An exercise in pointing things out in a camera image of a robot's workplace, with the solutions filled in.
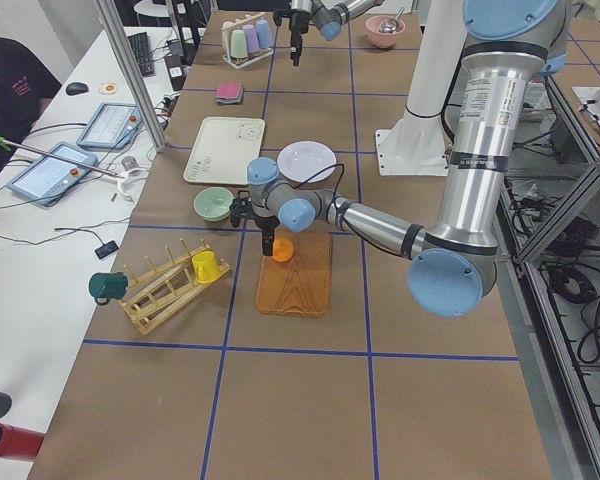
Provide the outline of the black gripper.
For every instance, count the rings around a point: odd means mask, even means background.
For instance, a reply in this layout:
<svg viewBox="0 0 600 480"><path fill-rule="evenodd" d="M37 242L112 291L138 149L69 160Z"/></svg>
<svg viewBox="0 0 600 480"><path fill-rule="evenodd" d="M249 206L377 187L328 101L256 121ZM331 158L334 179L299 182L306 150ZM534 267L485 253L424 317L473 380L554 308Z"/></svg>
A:
<svg viewBox="0 0 600 480"><path fill-rule="evenodd" d="M262 233L262 254L270 257L275 254L276 239L275 230L278 227L278 218L273 216L263 217L260 215L254 216L254 222Z"/></svg>
<svg viewBox="0 0 600 480"><path fill-rule="evenodd" d="M292 10L289 19L290 37L290 59L293 66L299 66L301 59L302 36L306 33L306 12Z"/></svg>

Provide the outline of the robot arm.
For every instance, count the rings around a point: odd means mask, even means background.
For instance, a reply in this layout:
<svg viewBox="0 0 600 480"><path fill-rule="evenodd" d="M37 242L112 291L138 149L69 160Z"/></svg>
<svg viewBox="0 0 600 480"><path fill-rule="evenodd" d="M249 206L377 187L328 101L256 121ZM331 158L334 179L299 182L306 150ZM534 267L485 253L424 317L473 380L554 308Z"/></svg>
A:
<svg viewBox="0 0 600 480"><path fill-rule="evenodd" d="M384 0L340 1L327 7L319 0L293 0L286 10L277 13L277 19L289 19L290 59L294 67L300 63L303 50L303 36L313 25L326 41L334 40L342 28L362 14L379 7Z"/></svg>
<svg viewBox="0 0 600 480"><path fill-rule="evenodd" d="M567 1L433 2L404 116L377 147L395 172L445 174L437 222L427 228L334 190L294 187L259 157L247 182L264 253L278 226L300 232L322 220L410 260L408 286L427 311L475 309L496 282L492 223L527 85L563 67L571 18Z"/></svg>

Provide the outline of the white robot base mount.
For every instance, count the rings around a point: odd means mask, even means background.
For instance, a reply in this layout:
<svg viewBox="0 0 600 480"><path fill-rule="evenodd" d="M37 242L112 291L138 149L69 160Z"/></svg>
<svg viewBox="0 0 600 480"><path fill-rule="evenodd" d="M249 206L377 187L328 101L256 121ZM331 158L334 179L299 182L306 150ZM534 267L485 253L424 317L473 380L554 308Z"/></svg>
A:
<svg viewBox="0 0 600 480"><path fill-rule="evenodd" d="M444 176L442 110L467 31L461 1L430 4L403 117L376 132L382 176Z"/></svg>

